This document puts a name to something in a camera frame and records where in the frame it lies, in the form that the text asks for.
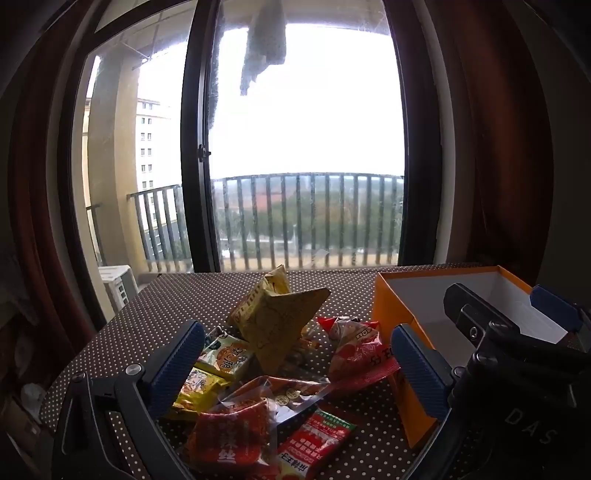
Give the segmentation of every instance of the blue gripper pad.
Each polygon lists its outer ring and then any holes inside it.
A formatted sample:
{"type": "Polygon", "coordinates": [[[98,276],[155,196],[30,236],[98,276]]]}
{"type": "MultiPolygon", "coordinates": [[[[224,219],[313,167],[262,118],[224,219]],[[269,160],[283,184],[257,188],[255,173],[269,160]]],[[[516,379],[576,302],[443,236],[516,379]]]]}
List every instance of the blue gripper pad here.
{"type": "Polygon", "coordinates": [[[154,420],[168,412],[203,350],[205,332],[199,322],[188,320],[167,345],[156,350],[142,377],[144,403],[154,420]]]}
{"type": "Polygon", "coordinates": [[[579,311],[566,300],[536,285],[530,293],[530,303],[567,332],[578,332],[583,326],[579,311]]]}
{"type": "Polygon", "coordinates": [[[392,332],[392,353],[430,417],[443,421],[453,386],[452,368],[439,352],[425,346],[408,323],[392,332]]]}

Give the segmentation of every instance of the sky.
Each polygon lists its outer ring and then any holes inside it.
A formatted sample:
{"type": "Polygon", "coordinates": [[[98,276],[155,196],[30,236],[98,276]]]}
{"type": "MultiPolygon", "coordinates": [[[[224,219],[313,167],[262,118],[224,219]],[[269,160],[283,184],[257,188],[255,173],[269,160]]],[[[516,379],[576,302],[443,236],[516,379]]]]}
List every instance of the sky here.
{"type": "MultiPolygon", "coordinates": [[[[209,132],[213,179],[293,172],[404,174],[400,84],[389,36],[288,24],[285,63],[268,67],[241,96],[247,34],[246,28],[226,31],[220,44],[219,99],[209,132]]],[[[166,148],[179,183],[186,50],[181,43],[158,53],[141,66],[138,85],[140,98],[168,106],[166,148]]]]}

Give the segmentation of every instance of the orange box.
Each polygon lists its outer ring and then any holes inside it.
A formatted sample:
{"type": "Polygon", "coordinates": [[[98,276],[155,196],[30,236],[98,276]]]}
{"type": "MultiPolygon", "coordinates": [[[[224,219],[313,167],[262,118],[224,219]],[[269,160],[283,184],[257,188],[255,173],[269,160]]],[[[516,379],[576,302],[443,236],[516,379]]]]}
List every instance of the orange box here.
{"type": "MultiPolygon", "coordinates": [[[[474,346],[443,311],[445,291],[454,283],[462,283],[480,295],[512,319],[525,335],[557,343],[567,334],[530,305],[531,287],[504,268],[450,268],[378,274],[372,320],[379,322],[384,342],[390,342],[398,325],[409,323],[425,345],[438,350],[452,368],[465,366],[474,346]]],[[[425,413],[401,372],[388,380],[408,444],[421,447],[437,420],[425,413]]]]}

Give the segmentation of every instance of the red curtain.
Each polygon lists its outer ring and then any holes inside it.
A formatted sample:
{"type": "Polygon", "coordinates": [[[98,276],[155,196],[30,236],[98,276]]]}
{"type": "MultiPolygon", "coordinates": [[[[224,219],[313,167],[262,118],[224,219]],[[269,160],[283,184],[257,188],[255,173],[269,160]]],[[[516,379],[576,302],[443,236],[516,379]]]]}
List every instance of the red curtain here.
{"type": "Polygon", "coordinates": [[[476,188],[469,260],[535,283],[553,193],[550,123],[530,52],[500,0],[449,0],[472,111],[476,188]]]}
{"type": "Polygon", "coordinates": [[[8,164],[11,226],[22,275],[40,327],[62,367],[95,332],[72,295],[54,243],[47,202],[47,135],[61,62],[89,5],[84,0],[75,3],[30,53],[8,164]]]}

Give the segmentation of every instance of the polka dot tablecloth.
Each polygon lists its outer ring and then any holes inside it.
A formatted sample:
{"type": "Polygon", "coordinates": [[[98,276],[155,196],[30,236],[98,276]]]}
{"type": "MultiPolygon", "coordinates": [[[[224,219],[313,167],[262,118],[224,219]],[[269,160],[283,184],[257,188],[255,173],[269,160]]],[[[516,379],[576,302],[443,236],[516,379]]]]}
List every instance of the polka dot tablecloth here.
{"type": "MultiPolygon", "coordinates": [[[[290,271],[288,277],[294,291],[318,287],[327,287],[331,291],[329,299],[319,310],[320,315],[348,314],[369,320],[375,276],[379,271],[432,270],[455,266],[303,270],[290,271]]],[[[202,322],[206,331],[223,325],[230,310],[260,278],[260,272],[159,276],[121,310],[60,374],[45,397],[40,412],[41,421],[55,432],[61,404],[75,372],[86,371],[94,378],[110,377],[124,371],[129,364],[145,362],[154,350],[173,338],[178,327],[187,319],[202,322]]],[[[305,368],[325,374],[333,349],[324,332],[318,333],[317,340],[320,347],[309,355],[305,368]]],[[[416,452],[408,447],[387,381],[339,401],[339,407],[356,414],[360,419],[359,425],[317,478],[400,480],[416,452]]],[[[282,424],[278,432],[279,442],[306,417],[302,414],[282,424]]],[[[111,420],[132,473],[138,479],[149,478],[128,439],[121,417],[112,413],[111,420]]],[[[182,423],[161,420],[160,427],[174,448],[185,441],[182,423]]],[[[452,475],[452,478],[463,475],[469,452],[465,457],[456,461],[454,473],[457,472],[457,475],[452,475]]]]}

